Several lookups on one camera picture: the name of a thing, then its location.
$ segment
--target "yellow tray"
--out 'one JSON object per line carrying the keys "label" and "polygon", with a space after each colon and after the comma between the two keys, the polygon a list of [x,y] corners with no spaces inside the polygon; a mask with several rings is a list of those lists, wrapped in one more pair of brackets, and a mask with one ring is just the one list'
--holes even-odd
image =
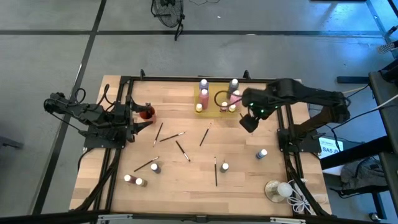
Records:
{"label": "yellow tray", "polygon": [[[200,89],[195,88],[195,97],[194,97],[194,105],[193,110],[198,116],[202,117],[212,117],[212,118],[234,118],[235,116],[239,116],[241,112],[241,103],[236,107],[235,112],[220,112],[220,107],[216,105],[214,102],[214,96],[220,90],[228,90],[229,83],[209,83],[209,103],[207,109],[202,110],[202,112],[196,111],[196,105],[200,103],[199,94]],[[229,100],[226,97],[226,93],[220,93],[217,96],[217,102],[221,104],[222,102],[227,102],[229,104]]]}

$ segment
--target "concrete floor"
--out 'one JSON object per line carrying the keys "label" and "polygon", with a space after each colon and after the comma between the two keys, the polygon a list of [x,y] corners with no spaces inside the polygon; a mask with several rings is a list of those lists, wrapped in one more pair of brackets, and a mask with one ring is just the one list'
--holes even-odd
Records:
{"label": "concrete floor", "polygon": [[[386,29],[398,24],[385,1],[371,2]],[[100,0],[3,0],[0,29],[91,30],[99,5]],[[169,30],[152,17],[149,8],[150,1],[108,1],[99,29]],[[184,10],[186,30],[378,30],[366,3],[358,2],[221,0],[196,6],[185,1]],[[87,40],[87,35],[0,35],[4,105],[0,134],[25,143],[21,150],[0,150],[0,217],[30,211],[59,125],[44,112],[42,102],[51,92],[69,95]],[[376,52],[383,43],[381,37],[182,35],[174,42],[171,35],[97,35],[81,86],[89,102],[95,101],[103,75],[138,75],[144,69],[148,75],[241,77],[248,69],[253,78],[300,78],[307,86],[345,91],[361,85],[339,85],[337,76],[366,76],[392,62],[391,54]],[[376,105],[370,90],[352,101],[351,114]],[[352,141],[385,135],[378,113],[352,121],[336,133]],[[67,211],[82,145],[83,137],[69,129],[45,213]],[[343,200],[331,191],[329,197],[339,217],[369,220],[368,213],[374,212],[370,195]],[[387,221],[396,223],[389,192],[382,198]]]}

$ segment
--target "electric fan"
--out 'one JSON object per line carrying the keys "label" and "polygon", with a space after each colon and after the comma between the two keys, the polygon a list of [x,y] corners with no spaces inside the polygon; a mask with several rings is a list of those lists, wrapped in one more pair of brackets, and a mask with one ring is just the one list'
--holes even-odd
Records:
{"label": "electric fan", "polygon": [[175,31],[174,40],[182,33],[182,20],[185,18],[183,14],[183,0],[152,0],[150,12],[157,17],[160,22],[170,28],[178,25]]}

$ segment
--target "wooden tabletop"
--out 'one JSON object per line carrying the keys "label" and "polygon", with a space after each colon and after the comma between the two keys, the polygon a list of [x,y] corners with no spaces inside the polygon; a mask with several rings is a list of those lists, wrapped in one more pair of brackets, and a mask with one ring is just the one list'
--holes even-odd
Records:
{"label": "wooden tabletop", "polygon": [[[99,97],[109,83],[109,100],[118,92],[120,76],[103,78]],[[247,88],[262,88],[265,84],[240,83],[241,92]],[[157,122],[143,129],[134,143],[127,143],[122,150],[114,190],[112,212],[124,213],[173,213],[207,215],[292,215],[291,206],[283,201],[271,202],[264,193],[270,180],[287,181],[283,155],[279,151],[276,130],[278,120],[273,113],[259,127],[248,133],[240,124],[240,116],[232,118],[201,118],[194,112],[193,82],[134,82],[132,97],[140,105],[151,102],[157,112]],[[309,119],[307,105],[292,105],[296,124]],[[134,115],[135,121],[142,121]],[[158,142],[152,147],[160,124],[163,128]],[[202,146],[199,143],[210,123],[211,128]],[[159,142],[160,139],[186,131],[176,138]],[[177,144],[183,147],[188,162]],[[256,153],[266,149],[268,155],[258,160]],[[301,153],[306,186],[319,202],[327,198],[325,182],[319,160],[309,153]],[[100,175],[104,149],[94,149],[81,161],[70,208],[79,206],[93,190]],[[147,161],[160,156],[156,163],[162,172],[156,174],[146,166],[133,172]],[[218,186],[215,185],[214,157],[217,168],[223,161],[229,170],[218,170]],[[124,176],[130,174],[148,181],[146,187],[128,184]],[[104,188],[101,208],[108,186]],[[327,203],[323,209],[331,212]]]}

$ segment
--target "white cap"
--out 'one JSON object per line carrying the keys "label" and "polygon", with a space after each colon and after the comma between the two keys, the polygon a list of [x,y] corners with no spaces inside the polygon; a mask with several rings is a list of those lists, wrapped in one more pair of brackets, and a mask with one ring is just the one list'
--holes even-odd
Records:
{"label": "white cap", "polygon": [[282,182],[278,185],[277,188],[278,194],[282,197],[289,197],[293,193],[292,186],[290,184]]}
{"label": "white cap", "polygon": [[157,164],[152,164],[152,165],[150,165],[150,169],[152,169],[152,170],[157,170]]}
{"label": "white cap", "polygon": [[228,163],[226,163],[226,162],[223,163],[222,168],[223,168],[224,170],[228,170],[228,168],[229,168]]}
{"label": "white cap", "polygon": [[263,156],[266,156],[266,155],[268,154],[268,152],[267,152],[265,149],[261,149],[260,153],[261,153]]}
{"label": "white cap", "polygon": [[131,180],[131,176],[130,175],[125,175],[124,176],[124,181],[130,181]]}
{"label": "white cap", "polygon": [[136,184],[137,185],[141,185],[142,183],[144,183],[144,181],[141,178],[137,178],[136,179]]}

